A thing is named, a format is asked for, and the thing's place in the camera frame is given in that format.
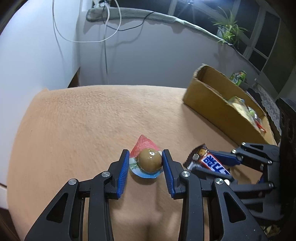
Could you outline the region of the clear bag dark candies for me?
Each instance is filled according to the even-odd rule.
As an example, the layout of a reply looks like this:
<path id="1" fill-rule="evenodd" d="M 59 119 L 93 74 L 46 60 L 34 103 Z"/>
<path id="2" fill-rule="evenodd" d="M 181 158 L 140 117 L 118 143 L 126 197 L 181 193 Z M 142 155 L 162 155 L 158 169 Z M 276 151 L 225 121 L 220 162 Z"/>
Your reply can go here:
<path id="1" fill-rule="evenodd" d="M 265 134 L 265 133 L 266 133 L 266 130 L 265 130 L 265 128 L 262 126 L 262 120 L 258 117 L 257 114 L 254 114 L 253 119 L 254 119 L 254 122 L 256 123 L 258 129 L 260 130 L 260 132 L 261 132 L 262 134 Z"/>

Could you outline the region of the brown jelly cup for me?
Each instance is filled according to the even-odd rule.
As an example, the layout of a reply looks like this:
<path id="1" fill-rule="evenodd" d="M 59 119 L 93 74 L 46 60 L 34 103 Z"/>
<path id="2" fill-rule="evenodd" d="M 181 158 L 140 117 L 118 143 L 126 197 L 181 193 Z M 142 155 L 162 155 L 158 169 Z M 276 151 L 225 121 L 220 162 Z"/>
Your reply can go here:
<path id="1" fill-rule="evenodd" d="M 138 138 L 130 153 L 129 169 L 143 179 L 155 179 L 163 172 L 162 152 L 144 135 Z"/>

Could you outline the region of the biscuit pack clear wrapper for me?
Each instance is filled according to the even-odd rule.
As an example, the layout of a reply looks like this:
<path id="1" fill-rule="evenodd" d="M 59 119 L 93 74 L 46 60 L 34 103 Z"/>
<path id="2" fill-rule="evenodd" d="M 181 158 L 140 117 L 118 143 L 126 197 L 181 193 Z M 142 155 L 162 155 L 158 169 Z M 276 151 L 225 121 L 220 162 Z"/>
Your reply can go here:
<path id="1" fill-rule="evenodd" d="M 244 99 L 237 96 L 231 97 L 228 103 L 232 105 L 246 120 L 248 120 L 253 126 L 256 126 L 253 116 L 245 104 Z"/>

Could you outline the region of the cardboard box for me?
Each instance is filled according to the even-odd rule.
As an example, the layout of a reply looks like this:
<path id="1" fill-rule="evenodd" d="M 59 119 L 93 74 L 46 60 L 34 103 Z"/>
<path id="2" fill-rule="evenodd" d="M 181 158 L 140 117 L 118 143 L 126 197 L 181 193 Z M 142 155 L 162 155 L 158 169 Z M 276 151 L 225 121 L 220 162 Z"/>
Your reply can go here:
<path id="1" fill-rule="evenodd" d="M 258 114 L 265 133 L 228 102 L 233 97 L 243 99 L 246 106 Z M 194 72 L 183 102 L 238 145 L 242 142 L 276 145 L 266 113 L 259 104 L 224 74 L 209 65 L 201 65 Z"/>

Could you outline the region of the white lace cloth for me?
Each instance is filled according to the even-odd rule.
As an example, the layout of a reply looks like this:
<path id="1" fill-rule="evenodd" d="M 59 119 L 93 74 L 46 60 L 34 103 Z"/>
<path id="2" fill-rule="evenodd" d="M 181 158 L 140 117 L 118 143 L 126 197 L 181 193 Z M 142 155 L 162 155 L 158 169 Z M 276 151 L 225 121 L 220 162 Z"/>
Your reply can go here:
<path id="1" fill-rule="evenodd" d="M 255 84 L 253 90 L 260 95 L 261 102 L 271 120 L 273 121 L 277 131 L 281 136 L 280 128 L 280 110 L 269 93 L 260 85 Z"/>

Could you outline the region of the peach table cloth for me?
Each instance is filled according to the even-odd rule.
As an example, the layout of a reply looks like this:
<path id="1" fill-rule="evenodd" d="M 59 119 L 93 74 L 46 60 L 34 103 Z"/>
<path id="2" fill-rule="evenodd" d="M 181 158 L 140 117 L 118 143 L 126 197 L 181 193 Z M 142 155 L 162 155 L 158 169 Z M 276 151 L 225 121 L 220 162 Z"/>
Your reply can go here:
<path id="1" fill-rule="evenodd" d="M 8 171 L 8 206 L 21 240 L 71 178 L 92 179 L 133 149 L 140 135 L 183 163 L 205 143 L 229 152 L 237 145 L 183 104 L 184 88 L 86 86 L 43 90 L 18 127 Z M 128 173 L 121 199 L 110 201 L 115 240 L 178 240 L 182 201 L 171 199 L 164 175 Z"/>

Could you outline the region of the potted spider plant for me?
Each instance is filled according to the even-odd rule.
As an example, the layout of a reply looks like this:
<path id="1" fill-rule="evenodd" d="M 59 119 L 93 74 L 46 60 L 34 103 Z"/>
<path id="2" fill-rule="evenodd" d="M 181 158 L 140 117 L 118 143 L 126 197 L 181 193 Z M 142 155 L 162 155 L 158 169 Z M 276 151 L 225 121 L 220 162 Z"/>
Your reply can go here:
<path id="1" fill-rule="evenodd" d="M 237 24 L 237 20 L 235 19 L 235 16 L 233 15 L 232 11 L 229 10 L 229 15 L 227 15 L 226 11 L 218 7 L 220 11 L 222 11 L 224 17 L 222 20 L 215 20 L 212 21 L 213 26 L 216 26 L 218 30 L 220 31 L 219 42 L 222 44 L 227 43 L 231 45 L 235 45 L 236 43 L 239 43 L 240 41 L 240 35 L 249 32 L 248 29 L 244 27 L 240 27 Z"/>

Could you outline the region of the black tripod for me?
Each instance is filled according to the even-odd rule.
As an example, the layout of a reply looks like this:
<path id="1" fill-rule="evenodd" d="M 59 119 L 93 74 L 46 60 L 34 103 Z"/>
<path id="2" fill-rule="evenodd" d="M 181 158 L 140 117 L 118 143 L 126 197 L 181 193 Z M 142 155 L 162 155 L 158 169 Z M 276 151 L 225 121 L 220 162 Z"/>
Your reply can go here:
<path id="1" fill-rule="evenodd" d="M 194 22 L 195 21 L 194 1 L 192 0 L 187 1 L 184 10 L 186 12 L 187 17 Z"/>

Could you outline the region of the grey windowsill cloth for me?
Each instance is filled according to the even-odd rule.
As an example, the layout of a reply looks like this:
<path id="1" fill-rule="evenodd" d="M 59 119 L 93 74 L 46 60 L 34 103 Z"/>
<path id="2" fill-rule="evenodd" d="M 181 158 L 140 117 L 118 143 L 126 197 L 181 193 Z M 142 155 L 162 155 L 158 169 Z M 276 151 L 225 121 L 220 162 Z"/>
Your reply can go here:
<path id="1" fill-rule="evenodd" d="M 207 30 L 174 16 L 149 13 L 143 9 L 110 9 L 110 20 L 104 26 L 106 13 L 90 9 L 85 13 L 80 37 L 98 40 L 103 31 L 111 34 L 106 44 L 91 44 L 91 49 L 107 52 L 111 74 L 127 73 L 191 75 L 199 66 L 209 65 L 231 75 L 244 70 L 247 75 L 259 71 L 232 45 L 222 44 Z"/>

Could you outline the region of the power strip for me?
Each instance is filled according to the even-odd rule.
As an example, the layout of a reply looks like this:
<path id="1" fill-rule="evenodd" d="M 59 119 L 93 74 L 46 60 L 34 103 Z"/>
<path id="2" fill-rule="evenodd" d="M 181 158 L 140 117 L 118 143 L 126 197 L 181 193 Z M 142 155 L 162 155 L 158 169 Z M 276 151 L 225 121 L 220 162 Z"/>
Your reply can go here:
<path id="1" fill-rule="evenodd" d="M 93 8 L 103 8 L 105 5 L 110 6 L 110 0 L 93 0 Z"/>

